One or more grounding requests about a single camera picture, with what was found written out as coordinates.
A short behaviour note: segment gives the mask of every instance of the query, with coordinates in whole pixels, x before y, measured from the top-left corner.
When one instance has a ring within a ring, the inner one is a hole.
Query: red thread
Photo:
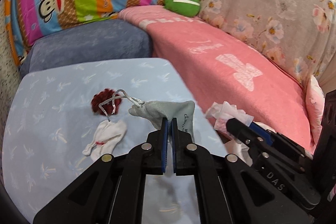
[[[102,92],[96,94],[91,101],[93,112],[95,113],[98,112],[101,115],[105,115],[104,112],[99,108],[99,104],[102,103],[103,101],[106,101],[107,99],[112,98],[114,92],[115,92],[114,90],[104,89]],[[121,104],[121,98],[115,99],[114,104],[115,104],[114,114],[118,114],[119,105]],[[108,115],[112,114],[113,111],[112,101],[109,102],[108,104],[103,105],[102,107],[103,109],[105,109]]]

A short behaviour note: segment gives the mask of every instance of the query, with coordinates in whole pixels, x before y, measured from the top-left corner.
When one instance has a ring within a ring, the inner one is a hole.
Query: white cord
[[[122,92],[124,95],[121,95],[121,96],[115,96],[118,92]],[[142,104],[145,103],[145,101],[142,101],[138,98],[135,98],[135,97],[130,97],[126,91],[124,90],[117,90],[115,93],[113,93],[112,97],[110,99],[107,99],[106,101],[103,101],[102,103],[100,103],[98,106],[99,108],[102,110],[102,112],[104,112],[104,114],[106,115],[107,119],[109,120],[109,122],[111,121],[110,120],[110,117],[109,115],[107,114],[107,112],[105,111],[105,109],[102,107],[102,105],[105,105],[109,102],[112,101],[112,106],[113,106],[113,111],[112,111],[112,114],[115,113],[116,111],[116,105],[114,104],[114,100],[116,99],[119,99],[119,98],[127,98],[128,100],[130,100],[134,105],[136,105],[137,107],[141,107]]]

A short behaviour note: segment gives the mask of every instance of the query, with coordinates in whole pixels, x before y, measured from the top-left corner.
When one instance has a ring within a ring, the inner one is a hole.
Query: crumpled paper
[[[250,126],[253,116],[246,114],[242,109],[237,109],[236,105],[230,105],[227,101],[223,104],[214,102],[205,113],[206,118],[214,117],[216,119],[214,129],[220,131],[226,138],[232,140],[234,137],[226,130],[226,122],[229,119],[236,118],[246,126]]]

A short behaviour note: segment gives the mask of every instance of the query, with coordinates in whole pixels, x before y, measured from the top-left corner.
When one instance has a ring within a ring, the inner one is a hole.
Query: white sock
[[[127,130],[127,125],[123,121],[117,123],[109,122],[107,120],[101,122],[94,135],[93,140],[83,150],[83,154],[88,156],[91,154],[91,159],[96,161],[104,154],[112,154],[116,144],[121,141]]]

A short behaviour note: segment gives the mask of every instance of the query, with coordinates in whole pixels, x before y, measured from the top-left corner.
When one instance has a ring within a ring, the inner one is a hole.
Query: pink blanket
[[[173,64],[203,112],[213,102],[228,101],[310,149],[305,95],[263,55],[197,18],[162,6],[130,7],[118,17],[148,32],[155,55]]]

